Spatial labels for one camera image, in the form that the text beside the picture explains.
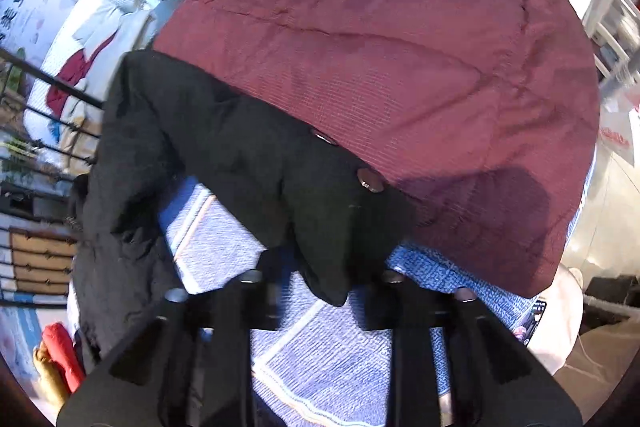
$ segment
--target black cloth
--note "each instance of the black cloth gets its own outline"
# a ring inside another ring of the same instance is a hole
[[[150,50],[124,58],[104,108],[73,280],[81,329],[103,353],[180,286],[158,225],[163,191],[192,174],[267,248],[296,249],[316,296],[341,306],[412,228],[405,196],[308,124]]]

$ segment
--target red quilt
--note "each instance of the red quilt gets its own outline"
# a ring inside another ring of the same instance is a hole
[[[111,44],[111,41],[113,41],[115,36],[116,34],[114,33],[111,37],[100,44],[89,60],[84,57],[84,50],[76,51],[68,58],[65,65],[62,66],[60,72],[56,76],[60,80],[64,80],[69,86],[74,87],[78,82],[80,82],[80,80],[86,77],[86,74],[94,63],[95,57],[97,57],[104,48]],[[46,100],[47,107],[50,108],[53,116],[60,118],[62,110],[65,107],[66,99],[68,98],[69,95],[66,92],[61,91],[54,86],[49,87]]]
[[[411,240],[533,296],[598,131],[568,0],[184,0],[154,47],[333,137],[415,203]]]

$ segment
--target yellow cloth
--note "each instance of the yellow cloth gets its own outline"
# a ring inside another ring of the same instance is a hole
[[[33,349],[33,365],[40,375],[40,386],[46,400],[60,410],[69,398],[69,389],[56,364],[51,360],[44,342],[40,343],[40,347]]]

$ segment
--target metal bolt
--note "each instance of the metal bolt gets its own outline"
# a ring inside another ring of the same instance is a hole
[[[262,280],[262,272],[260,270],[247,270],[241,275],[240,282],[258,283]]]

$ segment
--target metal snap button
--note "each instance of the metal snap button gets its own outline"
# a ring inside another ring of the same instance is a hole
[[[360,185],[370,192],[377,194],[385,189],[382,179],[380,179],[380,176],[375,174],[375,172],[372,172],[369,169],[358,169],[357,174]]]
[[[475,301],[477,298],[476,294],[471,288],[465,287],[458,288],[455,293],[453,293],[453,296],[460,302],[471,302]]]
[[[382,272],[382,280],[388,284],[396,284],[404,281],[404,275],[395,270],[384,270]]]
[[[321,140],[324,140],[329,145],[338,145],[338,143],[333,138],[329,137],[328,135],[324,134],[323,132],[318,131],[318,129],[312,129],[311,130],[311,134],[316,136],[317,138],[319,138]]]

